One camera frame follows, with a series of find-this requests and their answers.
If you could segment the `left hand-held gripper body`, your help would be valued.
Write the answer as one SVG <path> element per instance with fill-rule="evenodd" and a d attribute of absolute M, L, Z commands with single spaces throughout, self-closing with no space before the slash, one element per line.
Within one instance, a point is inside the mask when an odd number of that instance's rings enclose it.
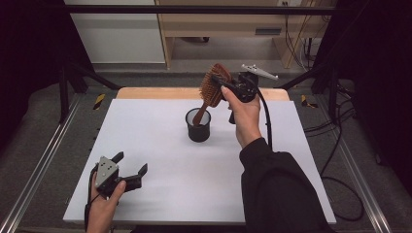
<path fill-rule="evenodd" d="M 121 177 L 119 164 L 114 163 L 112 158 L 101 156 L 97 164 L 97 175 L 94 183 L 99 194 L 110 197 L 121 181 L 126 182 L 125 192 L 142 187 L 142 178 L 138 176 L 138 172 L 133 176 Z"/>

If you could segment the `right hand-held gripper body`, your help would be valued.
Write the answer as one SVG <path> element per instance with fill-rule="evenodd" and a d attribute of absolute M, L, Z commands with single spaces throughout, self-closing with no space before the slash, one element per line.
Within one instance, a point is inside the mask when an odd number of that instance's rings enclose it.
<path fill-rule="evenodd" d="M 277 75 L 272 75 L 258 68 L 257 65 L 243 64 L 242 68 L 244 69 L 244 72 L 240 72 L 238 74 L 238 79 L 233 81 L 235 89 L 231 91 L 242 103 L 249 103 L 255 99 L 256 95 L 258 95 L 263 103 L 266 124 L 270 125 L 270 114 L 265 103 L 264 97 L 262 96 L 259 90 L 258 78 L 263 77 L 270 80 L 278 81 L 279 77 Z"/>

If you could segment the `brown wooden hairbrush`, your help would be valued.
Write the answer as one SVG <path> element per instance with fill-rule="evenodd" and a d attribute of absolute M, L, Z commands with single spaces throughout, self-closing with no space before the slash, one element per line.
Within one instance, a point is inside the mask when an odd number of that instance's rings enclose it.
<path fill-rule="evenodd" d="M 213 65 L 205 74 L 199 88 L 200 96 L 203 99 L 203 104 L 192 120 L 194 126 L 198 126 L 200 124 L 200 121 L 208 107 L 217 107 L 223 99 L 221 82 L 230 83 L 231 81 L 232 76 L 221 63 L 216 63 Z"/>

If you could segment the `black mesh cup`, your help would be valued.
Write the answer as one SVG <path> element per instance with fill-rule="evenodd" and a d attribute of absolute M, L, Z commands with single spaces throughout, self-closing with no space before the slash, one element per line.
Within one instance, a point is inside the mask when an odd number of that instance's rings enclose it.
<path fill-rule="evenodd" d="M 202 143 L 210 137 L 211 115 L 208 111 L 206 111 L 202 116 L 200 123 L 198 125 L 194 125 L 193 120 L 198 111 L 199 108 L 194 108 L 187 112 L 186 124 L 189 138 L 196 143 Z"/>

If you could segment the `person's right hand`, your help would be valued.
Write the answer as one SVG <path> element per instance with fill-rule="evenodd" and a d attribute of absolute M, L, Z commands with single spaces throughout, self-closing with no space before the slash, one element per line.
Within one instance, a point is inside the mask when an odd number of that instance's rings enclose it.
<path fill-rule="evenodd" d="M 259 97 L 248 103 L 241 102 L 227 87 L 222 86 L 223 97 L 228 102 L 228 108 L 233 111 L 236 125 L 236 138 L 243 149 L 254 140 L 261 137 L 259 129 Z"/>

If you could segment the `person's left hand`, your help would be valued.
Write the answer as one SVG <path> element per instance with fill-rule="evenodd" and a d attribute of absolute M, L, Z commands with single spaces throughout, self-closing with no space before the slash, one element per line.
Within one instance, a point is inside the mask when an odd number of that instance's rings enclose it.
<path fill-rule="evenodd" d="M 86 233 L 109 233 L 118 202 L 124 194 L 126 182 L 121 181 L 113 194 L 102 197 L 94 184 L 91 185 L 91 206 L 88 214 Z"/>

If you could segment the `white table board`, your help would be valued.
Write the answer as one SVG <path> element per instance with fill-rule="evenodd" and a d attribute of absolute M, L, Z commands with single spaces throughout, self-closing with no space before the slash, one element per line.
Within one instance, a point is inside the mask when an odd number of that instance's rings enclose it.
<path fill-rule="evenodd" d="M 244 221 L 243 166 L 226 103 L 210 109 L 210 137 L 189 138 L 186 114 L 198 100 L 115 99 L 68 205 L 64 220 L 82 223 L 88 177 L 100 157 L 123 152 L 120 175 L 148 168 L 139 189 L 125 193 L 114 220 L 129 224 L 236 225 Z"/>

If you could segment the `yellow black tape marker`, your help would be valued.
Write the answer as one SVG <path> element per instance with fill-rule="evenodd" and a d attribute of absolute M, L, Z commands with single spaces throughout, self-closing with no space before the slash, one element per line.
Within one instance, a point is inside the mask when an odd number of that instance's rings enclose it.
<path fill-rule="evenodd" d="M 95 103 L 93 105 L 93 110 L 99 110 L 106 94 L 99 94 L 95 100 Z"/>
<path fill-rule="evenodd" d="M 316 103 L 309 103 L 306 95 L 301 95 L 301 106 L 302 107 L 307 107 L 307 108 L 312 108 L 312 109 L 316 109 L 319 108 L 319 106 Z"/>

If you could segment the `light wooden desk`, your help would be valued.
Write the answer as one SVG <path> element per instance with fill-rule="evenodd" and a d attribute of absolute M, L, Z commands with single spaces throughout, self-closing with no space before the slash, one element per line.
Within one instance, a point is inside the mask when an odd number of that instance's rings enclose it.
<path fill-rule="evenodd" d="M 154 0 L 158 6 L 334 7 L 338 0 Z M 183 37 L 269 37 L 285 68 L 290 68 L 305 38 L 321 38 L 327 16 L 160 14 L 166 41 Z"/>

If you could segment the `light wooden table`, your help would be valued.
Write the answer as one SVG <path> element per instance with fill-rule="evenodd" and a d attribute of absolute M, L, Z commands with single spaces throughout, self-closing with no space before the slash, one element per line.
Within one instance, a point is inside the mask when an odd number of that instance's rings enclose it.
<path fill-rule="evenodd" d="M 265 100 L 289 101 L 290 96 L 284 89 L 262 88 Z M 197 87 L 123 87 L 117 99 L 199 99 Z"/>

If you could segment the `black metal stand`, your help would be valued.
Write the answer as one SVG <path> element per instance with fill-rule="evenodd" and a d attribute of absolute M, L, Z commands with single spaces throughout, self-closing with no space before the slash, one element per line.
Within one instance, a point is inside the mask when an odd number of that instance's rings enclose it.
<path fill-rule="evenodd" d="M 112 83 L 94 71 L 84 68 L 81 65 L 66 61 L 59 71 L 59 94 L 60 94 L 60 120 L 62 123 L 69 116 L 69 96 L 68 84 L 71 84 L 76 93 L 85 93 L 88 90 L 84 77 L 93 79 L 112 90 L 120 90 L 121 86 Z"/>
<path fill-rule="evenodd" d="M 327 115 L 334 124 L 337 123 L 337 90 L 338 90 L 338 75 L 337 70 L 326 62 L 320 63 L 311 70 L 303 73 L 297 78 L 280 85 L 281 89 L 289 90 L 299 83 L 302 83 L 310 78 L 314 78 L 311 90 L 314 94 L 322 94 L 328 88 L 328 108 Z"/>

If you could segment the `white cabinet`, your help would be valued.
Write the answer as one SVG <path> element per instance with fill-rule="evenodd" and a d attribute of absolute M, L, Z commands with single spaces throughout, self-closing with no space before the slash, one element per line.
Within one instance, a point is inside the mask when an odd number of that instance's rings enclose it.
<path fill-rule="evenodd" d="M 72 14 L 94 64 L 164 63 L 156 14 Z"/>

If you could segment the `black curtain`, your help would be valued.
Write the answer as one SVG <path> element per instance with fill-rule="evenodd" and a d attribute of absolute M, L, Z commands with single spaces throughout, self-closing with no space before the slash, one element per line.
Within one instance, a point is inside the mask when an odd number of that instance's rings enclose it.
<path fill-rule="evenodd" d="M 315 63 L 355 85 L 354 105 L 412 196 L 412 0 L 337 0 Z"/>
<path fill-rule="evenodd" d="M 64 0 L 0 0 L 0 150 L 28 110 L 32 93 L 58 82 L 68 59 L 92 70 Z"/>

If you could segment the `aluminium rail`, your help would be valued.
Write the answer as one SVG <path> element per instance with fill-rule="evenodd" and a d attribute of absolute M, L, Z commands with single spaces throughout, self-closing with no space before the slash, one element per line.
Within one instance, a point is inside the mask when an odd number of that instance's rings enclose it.
<path fill-rule="evenodd" d="M 356 194 L 362 201 L 364 212 L 367 214 L 375 233 L 393 233 L 389 223 L 383 214 L 375 195 L 370 189 L 359 165 L 353 157 L 341 130 L 341 123 L 337 120 L 336 126 L 331 126 L 330 130 L 335 138 L 333 153 L 338 152 L 345 165 L 349 177 L 356 190 Z"/>
<path fill-rule="evenodd" d="M 17 227 L 22 220 L 30 202 L 33 199 L 43 177 L 45 176 L 65 134 L 79 109 L 81 101 L 84 99 L 82 94 L 75 94 L 71 104 L 69 105 L 69 112 L 67 117 L 60 122 L 53 132 L 53 135 L 46 146 L 43 154 L 38 161 L 34 171 L 20 193 L 18 199 L 13 205 L 12 209 L 7 214 L 4 221 L 0 224 L 0 233 L 15 233 Z"/>

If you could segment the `black horizontal frame bar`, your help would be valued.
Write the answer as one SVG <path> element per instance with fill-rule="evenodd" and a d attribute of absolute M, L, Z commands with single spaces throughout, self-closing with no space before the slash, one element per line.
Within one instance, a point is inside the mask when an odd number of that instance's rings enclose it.
<path fill-rule="evenodd" d="M 344 13 L 335 7 L 246 7 L 246 6 L 147 6 L 66 5 L 73 14 L 203 14 L 203 15 L 307 15 L 333 16 Z"/>

